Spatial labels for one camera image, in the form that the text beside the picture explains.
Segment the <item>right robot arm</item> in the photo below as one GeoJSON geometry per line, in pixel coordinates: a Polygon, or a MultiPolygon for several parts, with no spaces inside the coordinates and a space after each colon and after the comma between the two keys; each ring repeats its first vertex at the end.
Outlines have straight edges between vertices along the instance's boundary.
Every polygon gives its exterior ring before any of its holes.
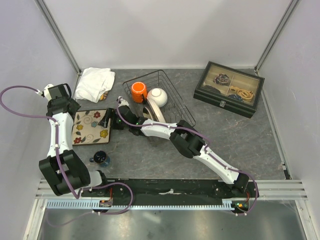
{"type": "Polygon", "coordinates": [[[158,122],[138,117],[129,106],[119,105],[116,109],[108,108],[98,124],[103,128],[117,130],[128,126],[128,130],[135,136],[169,140],[182,156],[198,160],[218,174],[229,186],[233,196],[240,197],[247,191],[249,176],[214,153],[209,148],[208,140],[185,120],[178,123],[158,122]]]}

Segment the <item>square floral plate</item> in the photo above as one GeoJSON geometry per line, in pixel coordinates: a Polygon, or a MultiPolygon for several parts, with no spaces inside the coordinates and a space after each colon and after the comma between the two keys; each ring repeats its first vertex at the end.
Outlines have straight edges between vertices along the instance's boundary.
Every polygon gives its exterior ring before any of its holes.
{"type": "Polygon", "coordinates": [[[110,129],[99,125],[105,113],[105,109],[78,111],[72,127],[72,145],[109,143],[110,129]]]}

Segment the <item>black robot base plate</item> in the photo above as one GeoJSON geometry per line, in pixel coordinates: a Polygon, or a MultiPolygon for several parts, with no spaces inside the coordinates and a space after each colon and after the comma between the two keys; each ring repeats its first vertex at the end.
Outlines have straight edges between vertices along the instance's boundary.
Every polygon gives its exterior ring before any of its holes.
{"type": "Polygon", "coordinates": [[[132,204],[182,205],[219,204],[223,199],[255,198],[256,187],[249,182],[244,193],[217,179],[108,178],[102,184],[122,183],[133,192],[132,204]]]}

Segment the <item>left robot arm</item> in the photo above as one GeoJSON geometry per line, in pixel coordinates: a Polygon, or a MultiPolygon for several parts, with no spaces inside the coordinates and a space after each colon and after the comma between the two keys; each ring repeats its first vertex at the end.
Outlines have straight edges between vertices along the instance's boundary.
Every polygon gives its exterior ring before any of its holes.
{"type": "Polygon", "coordinates": [[[69,194],[81,188],[92,188],[99,197],[106,196],[110,185],[104,174],[89,171],[73,150],[72,130],[80,105],[72,98],[67,83],[48,84],[44,88],[48,100],[46,116],[50,124],[50,147],[47,157],[39,162],[39,169],[57,196],[69,194]]]}

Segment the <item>white ceramic bowl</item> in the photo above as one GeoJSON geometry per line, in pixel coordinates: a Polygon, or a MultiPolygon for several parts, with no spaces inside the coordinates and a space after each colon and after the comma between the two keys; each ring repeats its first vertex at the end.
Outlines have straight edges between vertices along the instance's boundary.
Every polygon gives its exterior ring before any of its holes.
{"type": "Polygon", "coordinates": [[[153,100],[159,108],[162,108],[168,102],[168,95],[162,88],[153,88],[148,92],[147,99],[153,100]]]}

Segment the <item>orange plastic mug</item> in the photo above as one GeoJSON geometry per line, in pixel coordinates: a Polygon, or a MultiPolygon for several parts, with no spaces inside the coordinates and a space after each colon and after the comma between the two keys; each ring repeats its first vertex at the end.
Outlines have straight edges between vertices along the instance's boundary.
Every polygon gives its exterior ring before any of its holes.
{"type": "Polygon", "coordinates": [[[131,86],[132,99],[136,103],[145,103],[147,98],[147,86],[143,82],[135,82],[131,86]]]}

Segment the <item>blue ringed round plate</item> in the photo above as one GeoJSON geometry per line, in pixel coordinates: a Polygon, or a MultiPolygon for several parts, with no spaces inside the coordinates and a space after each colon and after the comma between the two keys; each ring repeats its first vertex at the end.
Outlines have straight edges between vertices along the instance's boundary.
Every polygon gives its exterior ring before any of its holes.
{"type": "Polygon", "coordinates": [[[158,107],[157,103],[153,99],[149,99],[149,98],[147,99],[147,103],[152,108],[152,111],[155,115],[156,120],[161,123],[166,123],[166,120],[165,120],[160,108],[158,107]]]}

